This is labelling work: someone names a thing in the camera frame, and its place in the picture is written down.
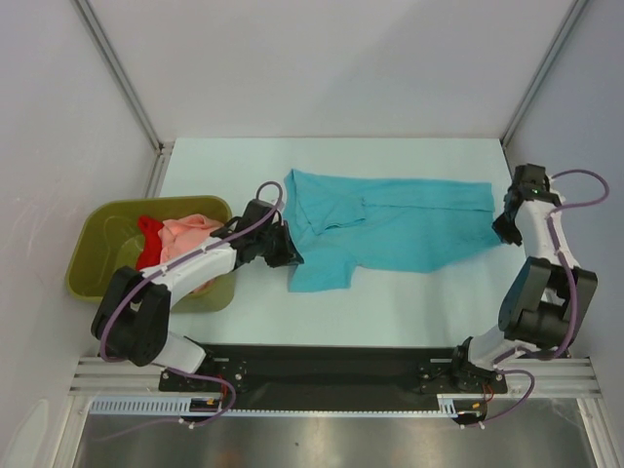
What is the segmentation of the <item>turquoise t shirt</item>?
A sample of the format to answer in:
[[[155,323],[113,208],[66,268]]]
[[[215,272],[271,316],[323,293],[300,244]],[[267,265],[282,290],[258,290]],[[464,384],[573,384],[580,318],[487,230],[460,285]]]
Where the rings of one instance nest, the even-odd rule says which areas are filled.
[[[285,220],[303,258],[292,293],[347,289],[359,267],[428,274],[500,244],[488,182],[291,170],[285,187]]]

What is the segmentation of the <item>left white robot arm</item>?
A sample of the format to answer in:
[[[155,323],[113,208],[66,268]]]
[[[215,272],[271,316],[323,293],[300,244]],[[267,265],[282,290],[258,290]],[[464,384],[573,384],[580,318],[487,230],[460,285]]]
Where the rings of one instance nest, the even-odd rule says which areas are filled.
[[[109,363],[178,370],[192,388],[209,387],[215,365],[200,344],[170,330],[171,311],[199,287],[258,257],[271,268],[304,262],[284,220],[245,223],[236,216],[189,253],[140,271],[118,269],[92,322],[99,355]]]

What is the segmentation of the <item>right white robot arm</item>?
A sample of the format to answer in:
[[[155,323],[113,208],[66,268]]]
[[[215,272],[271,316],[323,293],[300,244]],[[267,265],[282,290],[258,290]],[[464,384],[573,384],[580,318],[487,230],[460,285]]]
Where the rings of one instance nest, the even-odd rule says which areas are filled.
[[[517,357],[558,359],[567,351],[598,286],[569,250],[556,191],[509,188],[492,228],[504,243],[523,247],[526,261],[504,296],[497,324],[453,351],[449,378],[461,392],[493,383]]]

